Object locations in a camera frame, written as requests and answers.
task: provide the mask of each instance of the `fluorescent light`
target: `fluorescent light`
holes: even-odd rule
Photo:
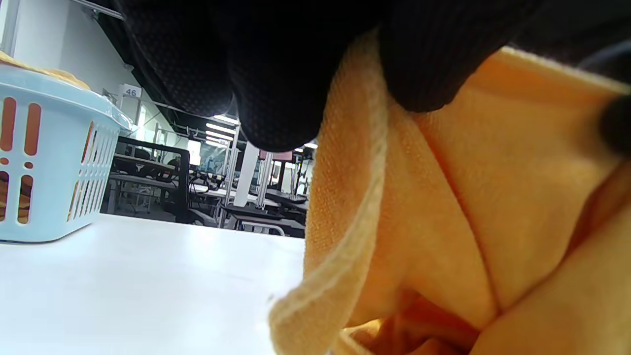
[[[214,118],[217,119],[221,119],[224,122],[228,122],[228,123],[232,123],[232,124],[239,124],[239,120],[238,119],[234,119],[234,118],[228,118],[222,114],[218,114],[217,116],[213,116]]]
[[[226,132],[226,133],[232,133],[232,134],[236,133],[236,131],[234,129],[217,126],[216,124],[212,124],[212,123],[206,123],[206,127],[212,128],[212,129],[216,129],[218,131],[222,131],[222,132]]]
[[[215,137],[223,138],[224,140],[233,140],[233,138],[231,136],[220,135],[219,133],[215,133],[215,132],[211,132],[211,131],[206,131],[206,134],[209,135],[209,136],[215,136]]]
[[[230,141],[227,141],[227,140],[221,140],[221,139],[219,139],[219,138],[206,137],[206,140],[216,141],[216,142],[221,143],[221,144],[223,144],[223,145],[229,145],[229,144],[230,144]]]
[[[210,140],[207,140],[206,144],[212,145],[212,146],[215,146],[215,147],[220,147],[220,148],[225,148],[226,147],[225,145],[223,145],[221,143],[217,143],[215,141],[210,141]]]

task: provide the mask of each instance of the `workstation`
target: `workstation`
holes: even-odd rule
[[[125,100],[137,98],[122,92],[115,103],[122,107]],[[206,122],[207,131],[187,128],[192,150],[119,137],[101,212],[304,238],[309,202],[297,191],[308,191],[309,180],[299,182],[303,166],[306,171],[313,165],[317,145],[267,153],[239,141],[237,117]],[[209,164],[203,164],[201,156],[192,155],[201,151],[196,146],[210,143],[226,148],[216,174],[203,169]]]

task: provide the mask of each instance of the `plastic basket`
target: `plastic basket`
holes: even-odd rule
[[[93,222],[130,119],[94,92],[7,65],[0,112],[0,241],[53,241]]]

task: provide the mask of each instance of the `white table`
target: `white table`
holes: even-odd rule
[[[101,215],[50,244],[0,244],[2,355],[274,354],[267,314],[304,241]]]

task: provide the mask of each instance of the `orange cloth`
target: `orange cloth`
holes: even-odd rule
[[[601,141],[628,87],[511,49],[429,114],[387,94],[374,33],[333,81],[305,278],[280,355],[628,354],[631,164]]]
[[[68,73],[67,71],[63,71],[63,70],[58,70],[58,69],[38,69],[38,68],[34,68],[32,66],[26,65],[24,63],[18,62],[17,60],[13,59],[11,56],[9,56],[8,54],[6,54],[5,52],[0,52],[0,63],[1,64],[8,64],[11,66],[16,66],[18,68],[23,68],[23,69],[27,69],[30,71],[36,71],[38,73],[42,73],[42,74],[46,74],[49,76],[52,76],[53,78],[65,81],[66,83],[71,83],[73,85],[76,85],[80,88],[84,88],[89,90],[90,87],[84,83],[83,81],[77,79],[74,75],[72,75],[71,73]]]

